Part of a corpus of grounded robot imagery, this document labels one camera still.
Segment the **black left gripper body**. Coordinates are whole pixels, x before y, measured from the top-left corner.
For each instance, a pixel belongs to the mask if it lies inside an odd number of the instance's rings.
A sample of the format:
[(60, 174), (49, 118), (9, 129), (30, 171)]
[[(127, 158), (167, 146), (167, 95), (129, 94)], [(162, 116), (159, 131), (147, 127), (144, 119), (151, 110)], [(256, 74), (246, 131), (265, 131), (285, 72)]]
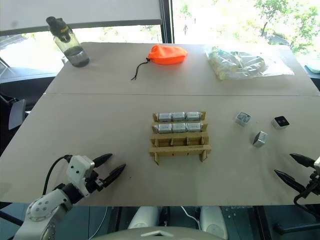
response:
[(85, 187), (90, 194), (94, 191), (100, 192), (104, 188), (102, 181), (98, 177), (99, 174), (92, 170), (90, 175), (85, 178)]

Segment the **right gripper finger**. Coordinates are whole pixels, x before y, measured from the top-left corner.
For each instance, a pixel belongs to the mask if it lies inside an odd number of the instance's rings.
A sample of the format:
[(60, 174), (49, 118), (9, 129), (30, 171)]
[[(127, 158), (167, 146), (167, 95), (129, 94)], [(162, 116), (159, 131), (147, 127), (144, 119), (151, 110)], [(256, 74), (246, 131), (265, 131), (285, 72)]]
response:
[(308, 168), (314, 168), (314, 164), (315, 164), (315, 160), (313, 160), (310, 157), (298, 154), (298, 153), (290, 153), (289, 154), (297, 163), (299, 163), (300, 165)]
[(306, 188), (302, 184), (298, 183), (292, 176), (288, 175), (287, 173), (277, 169), (275, 169), (274, 172), (285, 184), (287, 184), (297, 192), (302, 193), (306, 190)]

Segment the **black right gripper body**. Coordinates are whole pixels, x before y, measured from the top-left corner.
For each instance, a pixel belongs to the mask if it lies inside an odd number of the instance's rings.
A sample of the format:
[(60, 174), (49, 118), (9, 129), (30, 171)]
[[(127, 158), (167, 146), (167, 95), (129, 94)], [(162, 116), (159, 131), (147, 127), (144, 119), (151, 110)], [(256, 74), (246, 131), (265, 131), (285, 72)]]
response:
[(306, 185), (302, 197), (307, 198), (310, 193), (313, 193), (317, 196), (320, 195), (320, 175), (317, 173), (312, 173), (310, 175), (310, 181)]

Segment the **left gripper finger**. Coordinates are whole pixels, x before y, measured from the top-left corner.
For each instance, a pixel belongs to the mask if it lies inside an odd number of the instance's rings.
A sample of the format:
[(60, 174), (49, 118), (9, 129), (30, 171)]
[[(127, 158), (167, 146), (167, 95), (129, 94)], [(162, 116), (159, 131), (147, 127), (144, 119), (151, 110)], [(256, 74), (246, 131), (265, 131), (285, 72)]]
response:
[(125, 167), (126, 167), (126, 164), (122, 164), (116, 167), (114, 170), (112, 170), (108, 177), (101, 180), (102, 186), (104, 188), (107, 188), (110, 184), (112, 184), (120, 176), (120, 174), (123, 172)]
[(103, 165), (108, 159), (110, 159), (112, 156), (113, 156), (112, 153), (106, 153), (106, 154), (103, 154), (103, 155), (95, 158), (95, 159), (93, 160), (93, 162), (94, 162), (94, 168), (100, 167), (100, 166)]

